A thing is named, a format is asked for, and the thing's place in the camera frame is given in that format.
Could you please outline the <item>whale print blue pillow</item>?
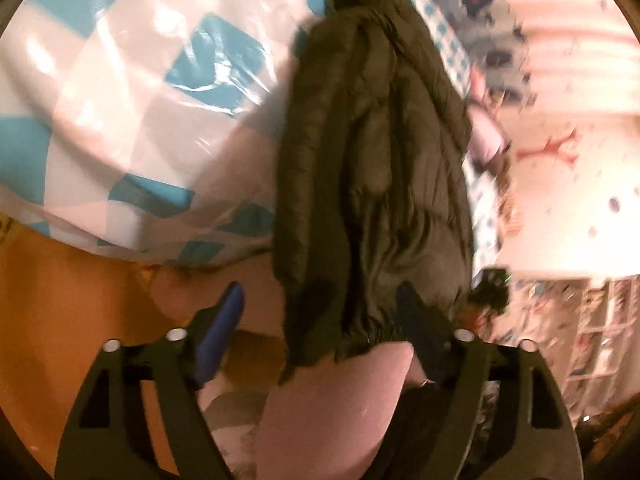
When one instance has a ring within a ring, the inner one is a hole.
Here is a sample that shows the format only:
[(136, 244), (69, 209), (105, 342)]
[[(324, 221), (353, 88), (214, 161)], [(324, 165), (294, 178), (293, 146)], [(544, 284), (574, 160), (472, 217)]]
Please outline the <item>whale print blue pillow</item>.
[(484, 72), (491, 99), (518, 108), (533, 105), (536, 93), (524, 68), (527, 38), (508, 0), (433, 1), (471, 61)]

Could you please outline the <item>pink trouser leg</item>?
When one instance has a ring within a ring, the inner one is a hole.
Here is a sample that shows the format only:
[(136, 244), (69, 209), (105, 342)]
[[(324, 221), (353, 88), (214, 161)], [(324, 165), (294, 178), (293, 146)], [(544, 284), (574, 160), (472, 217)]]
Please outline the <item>pink trouser leg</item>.
[(302, 367), (267, 398), (255, 440), (258, 479), (359, 479), (406, 387), (425, 382), (408, 342)]

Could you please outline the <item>blue white checkered bed cover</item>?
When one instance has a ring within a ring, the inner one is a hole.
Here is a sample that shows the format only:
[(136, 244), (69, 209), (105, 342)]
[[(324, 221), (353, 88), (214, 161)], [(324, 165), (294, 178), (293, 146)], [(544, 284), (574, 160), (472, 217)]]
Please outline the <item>blue white checkered bed cover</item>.
[(87, 252), (265, 249), (297, 55), (326, 0), (1, 0), (1, 210)]

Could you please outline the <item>dark olive puffer jacket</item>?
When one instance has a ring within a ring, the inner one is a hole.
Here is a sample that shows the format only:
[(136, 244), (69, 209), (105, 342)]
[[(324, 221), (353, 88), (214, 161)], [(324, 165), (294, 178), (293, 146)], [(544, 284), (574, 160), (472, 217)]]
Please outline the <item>dark olive puffer jacket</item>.
[(472, 286), (471, 125), (410, 0), (330, 0), (299, 57), (277, 162), (285, 375), (402, 341), (397, 289), (446, 318)]

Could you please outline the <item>cluttered white shelf unit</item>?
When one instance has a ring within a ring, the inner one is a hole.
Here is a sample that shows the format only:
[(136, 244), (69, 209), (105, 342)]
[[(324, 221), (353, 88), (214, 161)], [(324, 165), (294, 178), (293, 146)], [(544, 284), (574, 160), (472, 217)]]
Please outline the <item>cluttered white shelf unit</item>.
[(510, 302), (491, 339), (532, 340), (552, 371), (572, 422), (612, 401), (639, 319), (639, 278), (567, 278), (515, 273)]

